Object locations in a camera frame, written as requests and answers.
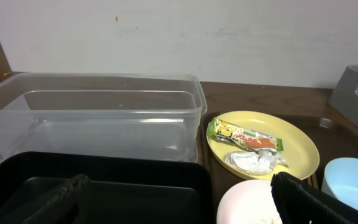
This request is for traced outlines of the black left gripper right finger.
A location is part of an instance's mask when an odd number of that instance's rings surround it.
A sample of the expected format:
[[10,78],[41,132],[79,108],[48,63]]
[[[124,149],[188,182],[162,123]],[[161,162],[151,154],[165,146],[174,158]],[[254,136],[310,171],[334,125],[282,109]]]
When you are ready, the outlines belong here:
[[358,210],[287,172],[273,175],[270,186],[283,224],[358,224]]

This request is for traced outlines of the green orange snack wrapper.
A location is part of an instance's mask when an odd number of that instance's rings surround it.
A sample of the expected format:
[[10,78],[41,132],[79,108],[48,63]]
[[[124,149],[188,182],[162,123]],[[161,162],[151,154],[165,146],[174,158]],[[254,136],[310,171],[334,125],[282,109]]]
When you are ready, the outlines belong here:
[[284,150],[283,141],[280,138],[246,129],[217,117],[214,117],[208,124],[206,134],[218,141],[236,145],[246,151],[268,150],[276,153]]

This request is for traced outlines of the light blue bowl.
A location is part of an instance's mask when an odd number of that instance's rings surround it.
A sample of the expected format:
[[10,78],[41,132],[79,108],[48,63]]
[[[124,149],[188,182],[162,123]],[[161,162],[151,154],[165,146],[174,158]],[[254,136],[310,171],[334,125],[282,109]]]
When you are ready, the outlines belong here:
[[321,190],[358,210],[358,159],[342,157],[328,162]]

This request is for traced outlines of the white pink bowl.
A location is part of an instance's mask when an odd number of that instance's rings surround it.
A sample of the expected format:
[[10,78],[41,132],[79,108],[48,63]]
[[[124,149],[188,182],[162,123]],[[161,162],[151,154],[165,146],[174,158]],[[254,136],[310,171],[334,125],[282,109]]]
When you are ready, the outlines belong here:
[[219,202],[217,224],[282,224],[268,180],[246,180],[231,187]]

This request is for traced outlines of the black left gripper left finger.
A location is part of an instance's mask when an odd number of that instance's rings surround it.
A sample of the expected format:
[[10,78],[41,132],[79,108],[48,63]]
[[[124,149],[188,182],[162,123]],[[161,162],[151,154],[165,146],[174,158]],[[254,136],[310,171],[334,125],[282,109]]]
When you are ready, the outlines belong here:
[[22,223],[84,223],[88,212],[90,178],[76,175],[30,201]]

